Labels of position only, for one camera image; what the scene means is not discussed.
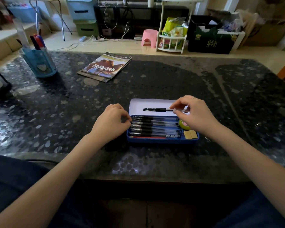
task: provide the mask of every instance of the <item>eraser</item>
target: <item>eraser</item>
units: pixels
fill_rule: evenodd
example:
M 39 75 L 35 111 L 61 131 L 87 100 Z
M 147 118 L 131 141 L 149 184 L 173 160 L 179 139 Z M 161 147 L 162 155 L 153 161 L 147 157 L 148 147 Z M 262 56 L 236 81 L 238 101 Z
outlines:
M 184 135 L 186 139 L 192 139 L 192 136 L 190 134 L 190 131 L 184 131 Z
M 196 134 L 196 132 L 194 130 L 189 130 L 191 137 L 194 138 L 198 138 L 198 135 Z

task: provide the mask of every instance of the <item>drawer handle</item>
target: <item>drawer handle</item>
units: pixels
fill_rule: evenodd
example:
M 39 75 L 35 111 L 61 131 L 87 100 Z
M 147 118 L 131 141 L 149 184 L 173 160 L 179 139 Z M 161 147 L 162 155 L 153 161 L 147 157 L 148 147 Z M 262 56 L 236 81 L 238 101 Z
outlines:
M 82 31 L 94 31 L 93 29 L 81 29 Z
M 74 10 L 75 13 L 88 13 L 88 10 Z

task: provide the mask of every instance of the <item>hand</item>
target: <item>hand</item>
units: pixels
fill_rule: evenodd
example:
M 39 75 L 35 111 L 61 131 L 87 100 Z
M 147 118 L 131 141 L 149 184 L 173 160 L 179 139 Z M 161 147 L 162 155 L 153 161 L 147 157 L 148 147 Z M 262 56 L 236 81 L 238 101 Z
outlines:
M 187 123 L 191 129 L 211 137 L 211 133 L 215 132 L 215 129 L 221 126 L 206 103 L 193 96 L 185 95 L 177 99 L 170 106 L 170 109 L 184 109 L 185 106 L 188 106 L 190 109 L 189 115 L 184 114 L 179 110 L 175 110 L 173 113 L 176 114 L 179 119 Z
M 121 123 L 122 116 L 127 119 L 125 123 Z M 129 129 L 131 121 L 130 115 L 120 104 L 110 104 L 96 120 L 90 134 L 105 145 Z

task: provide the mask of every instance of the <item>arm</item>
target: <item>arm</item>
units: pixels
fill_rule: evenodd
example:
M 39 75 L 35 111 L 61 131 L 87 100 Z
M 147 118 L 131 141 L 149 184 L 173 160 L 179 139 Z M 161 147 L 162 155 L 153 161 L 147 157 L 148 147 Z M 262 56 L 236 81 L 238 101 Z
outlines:
M 121 116 L 128 120 L 121 123 Z M 102 146 L 127 130 L 130 121 L 121 105 L 109 105 L 92 131 L 58 165 L 0 213 L 0 227 L 47 227 L 83 167 Z
M 262 191 L 271 204 L 285 218 L 285 168 L 262 154 L 234 132 L 221 125 L 203 100 L 184 96 L 171 109 L 190 107 L 190 115 L 174 113 L 190 128 L 217 142 L 251 181 Z

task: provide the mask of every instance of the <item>black marble tabletop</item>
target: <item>black marble tabletop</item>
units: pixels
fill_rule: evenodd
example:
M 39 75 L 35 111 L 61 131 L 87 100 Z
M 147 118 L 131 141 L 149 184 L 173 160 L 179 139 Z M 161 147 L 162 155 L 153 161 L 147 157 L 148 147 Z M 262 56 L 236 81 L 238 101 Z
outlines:
M 76 74 L 99 54 L 51 52 L 59 73 L 36 79 L 18 57 L 0 68 L 13 89 L 0 99 L 0 154 L 60 161 L 90 132 L 108 104 L 132 98 L 205 100 L 225 126 L 285 166 L 285 83 L 254 60 L 133 55 L 108 83 Z M 125 136 L 89 162 L 86 178 L 168 182 L 245 182 L 216 143 L 131 144 Z

